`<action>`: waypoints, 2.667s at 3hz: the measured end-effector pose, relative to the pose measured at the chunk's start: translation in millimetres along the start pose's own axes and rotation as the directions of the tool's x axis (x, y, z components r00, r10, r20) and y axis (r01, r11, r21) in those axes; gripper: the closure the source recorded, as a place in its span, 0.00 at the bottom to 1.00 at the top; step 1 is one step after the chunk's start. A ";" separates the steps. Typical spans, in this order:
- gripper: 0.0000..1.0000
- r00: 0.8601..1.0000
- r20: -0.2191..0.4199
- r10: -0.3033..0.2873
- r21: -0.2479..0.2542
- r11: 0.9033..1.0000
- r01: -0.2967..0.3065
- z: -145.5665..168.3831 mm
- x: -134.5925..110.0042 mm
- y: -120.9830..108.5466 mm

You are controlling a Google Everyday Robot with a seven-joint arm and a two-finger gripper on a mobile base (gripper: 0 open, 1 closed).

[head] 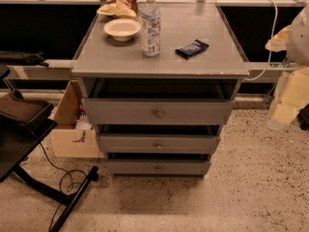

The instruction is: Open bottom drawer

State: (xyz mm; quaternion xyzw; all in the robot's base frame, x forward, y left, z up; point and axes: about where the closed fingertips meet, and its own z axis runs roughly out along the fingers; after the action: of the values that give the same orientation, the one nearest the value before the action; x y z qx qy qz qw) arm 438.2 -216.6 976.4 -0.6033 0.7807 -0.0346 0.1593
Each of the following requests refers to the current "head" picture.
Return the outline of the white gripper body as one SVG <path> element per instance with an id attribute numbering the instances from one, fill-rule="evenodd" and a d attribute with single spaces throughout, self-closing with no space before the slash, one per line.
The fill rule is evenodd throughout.
<path id="1" fill-rule="evenodd" d="M 291 73 L 284 72 L 275 88 L 267 127 L 274 131 L 286 128 L 308 104 L 309 68 L 302 66 Z"/>

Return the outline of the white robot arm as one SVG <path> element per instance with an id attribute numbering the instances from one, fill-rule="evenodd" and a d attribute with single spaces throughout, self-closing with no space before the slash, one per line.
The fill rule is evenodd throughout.
<path id="1" fill-rule="evenodd" d="M 285 50 L 288 59 L 297 64 L 295 71 L 280 76 L 269 108 L 267 125 L 278 131 L 287 127 L 309 104 L 309 5 L 267 42 L 266 49 Z"/>

